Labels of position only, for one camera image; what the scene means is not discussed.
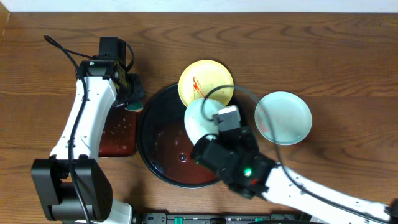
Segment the rectangular black tray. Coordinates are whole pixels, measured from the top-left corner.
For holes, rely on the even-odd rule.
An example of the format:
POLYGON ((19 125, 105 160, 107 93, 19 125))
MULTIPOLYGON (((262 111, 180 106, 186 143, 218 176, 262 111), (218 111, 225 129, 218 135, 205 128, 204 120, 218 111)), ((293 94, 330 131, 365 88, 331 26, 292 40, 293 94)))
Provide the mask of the rectangular black tray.
POLYGON ((128 157, 136 153, 137 113, 112 107, 106 118, 99 157, 128 157))

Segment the green orange sponge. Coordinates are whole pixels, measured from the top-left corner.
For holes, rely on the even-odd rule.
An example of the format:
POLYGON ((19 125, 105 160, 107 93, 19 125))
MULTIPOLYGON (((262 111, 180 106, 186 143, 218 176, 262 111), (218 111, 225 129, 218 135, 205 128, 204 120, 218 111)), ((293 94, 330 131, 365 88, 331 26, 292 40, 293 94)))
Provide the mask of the green orange sponge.
POLYGON ((137 102, 128 104, 127 106, 124 107, 124 109, 138 113, 143 110, 143 104, 141 101, 137 101, 137 102))

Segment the light blue plate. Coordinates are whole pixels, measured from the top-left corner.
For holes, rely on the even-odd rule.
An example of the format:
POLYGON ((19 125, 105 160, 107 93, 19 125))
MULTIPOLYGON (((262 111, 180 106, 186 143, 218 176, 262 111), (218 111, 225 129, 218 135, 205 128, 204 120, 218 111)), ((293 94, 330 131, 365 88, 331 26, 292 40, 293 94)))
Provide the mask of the light blue plate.
POLYGON ((297 95, 276 91, 264 96, 256 106, 254 120, 259 132, 279 145, 304 140, 312 128, 312 114, 297 95))
POLYGON ((185 130, 193 145, 206 134, 218 134, 218 127, 206 118, 211 118, 218 114, 219 110, 225 108, 225 105, 219 101, 207 99, 204 105, 205 116, 203 116, 201 112, 203 102, 204 99, 201 98, 190 103, 184 115, 185 130))

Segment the yellow plate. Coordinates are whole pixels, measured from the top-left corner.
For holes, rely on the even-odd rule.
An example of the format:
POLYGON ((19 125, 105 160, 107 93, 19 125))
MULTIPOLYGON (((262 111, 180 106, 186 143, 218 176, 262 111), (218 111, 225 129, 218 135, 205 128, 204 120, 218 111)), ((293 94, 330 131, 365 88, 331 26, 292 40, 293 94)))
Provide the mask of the yellow plate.
POLYGON ((178 94, 187 107, 193 101, 204 98, 211 90, 222 85, 234 85, 229 70, 214 60, 199 60, 190 64, 181 74, 178 94))

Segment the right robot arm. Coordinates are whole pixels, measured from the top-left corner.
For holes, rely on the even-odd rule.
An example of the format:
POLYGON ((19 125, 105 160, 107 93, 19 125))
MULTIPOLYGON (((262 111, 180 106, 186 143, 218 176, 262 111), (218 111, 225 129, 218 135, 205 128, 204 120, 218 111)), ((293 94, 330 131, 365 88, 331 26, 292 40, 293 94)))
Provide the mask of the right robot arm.
POLYGON ((397 223, 397 202, 361 200, 301 176, 263 155, 249 127, 204 135, 191 157, 246 199, 259 197, 327 223, 397 223))

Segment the round black tray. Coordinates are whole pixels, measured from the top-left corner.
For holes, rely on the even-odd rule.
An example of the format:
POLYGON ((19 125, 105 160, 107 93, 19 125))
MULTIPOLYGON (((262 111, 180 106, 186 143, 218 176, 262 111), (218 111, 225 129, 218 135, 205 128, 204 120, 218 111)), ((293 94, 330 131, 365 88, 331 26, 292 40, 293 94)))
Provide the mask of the round black tray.
POLYGON ((163 181, 190 189, 206 187, 218 179, 190 158, 193 144, 184 127, 185 110, 177 84, 154 95, 139 118, 138 150, 147 167, 163 181))

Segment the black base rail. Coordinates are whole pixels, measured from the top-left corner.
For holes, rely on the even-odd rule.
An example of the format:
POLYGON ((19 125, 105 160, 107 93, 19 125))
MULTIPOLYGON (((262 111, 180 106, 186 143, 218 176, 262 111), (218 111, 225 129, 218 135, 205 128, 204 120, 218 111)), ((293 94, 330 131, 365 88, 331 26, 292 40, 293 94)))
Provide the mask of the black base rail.
POLYGON ((141 215, 143 224, 211 224, 211 223, 252 223, 266 220, 300 221, 309 222, 310 215, 305 214, 270 214, 270 215, 209 215, 209 214, 166 214, 166 213, 144 213, 141 215))

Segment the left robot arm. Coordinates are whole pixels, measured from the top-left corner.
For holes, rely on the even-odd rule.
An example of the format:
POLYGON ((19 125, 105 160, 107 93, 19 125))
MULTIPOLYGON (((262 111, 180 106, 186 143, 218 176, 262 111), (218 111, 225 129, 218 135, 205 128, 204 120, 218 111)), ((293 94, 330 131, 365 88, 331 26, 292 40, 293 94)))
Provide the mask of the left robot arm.
POLYGON ((132 205, 113 198, 98 164, 111 108, 138 112, 144 89, 130 72, 132 48, 118 37, 101 37, 98 55, 73 62, 76 95, 65 129, 46 159, 30 170, 46 219, 63 223, 138 223, 132 205))

